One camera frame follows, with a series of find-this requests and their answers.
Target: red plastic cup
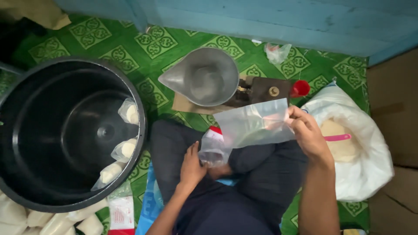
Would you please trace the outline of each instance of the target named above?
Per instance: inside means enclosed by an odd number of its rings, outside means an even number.
[[[309,94],[311,86],[305,80],[298,80],[293,83],[293,86],[290,90],[290,98],[297,98]]]

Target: person's left hand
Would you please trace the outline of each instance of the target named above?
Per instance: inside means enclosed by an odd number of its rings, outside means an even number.
[[[200,160],[197,156],[199,142],[192,144],[184,155],[181,165],[180,183],[177,185],[181,190],[191,193],[196,185],[207,173],[207,165],[200,166]]]

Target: person's right hand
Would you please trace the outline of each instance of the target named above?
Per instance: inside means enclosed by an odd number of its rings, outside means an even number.
[[[312,160],[321,160],[333,165],[334,158],[315,119],[296,106],[290,106],[288,111],[290,117],[286,123],[295,132],[302,151]]]

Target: dark pants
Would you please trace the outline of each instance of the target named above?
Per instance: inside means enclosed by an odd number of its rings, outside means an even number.
[[[151,129],[150,154],[164,204],[180,182],[180,169],[189,146],[204,132],[173,120],[156,121]],[[266,218],[278,224],[302,185],[307,157],[295,140],[234,149],[229,165],[241,174],[236,190],[254,201]],[[229,187],[206,175],[190,197]]]

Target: leg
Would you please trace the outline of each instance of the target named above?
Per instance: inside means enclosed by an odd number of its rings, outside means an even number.
[[[274,147],[274,152],[246,173],[236,187],[255,201],[267,220],[277,226],[302,185],[308,159],[295,140]]]
[[[150,155],[155,178],[164,203],[173,195],[180,182],[180,170],[187,148],[201,141],[203,132],[196,131],[174,120],[158,120],[151,128]],[[197,197],[222,184],[205,177],[196,186],[190,197]]]

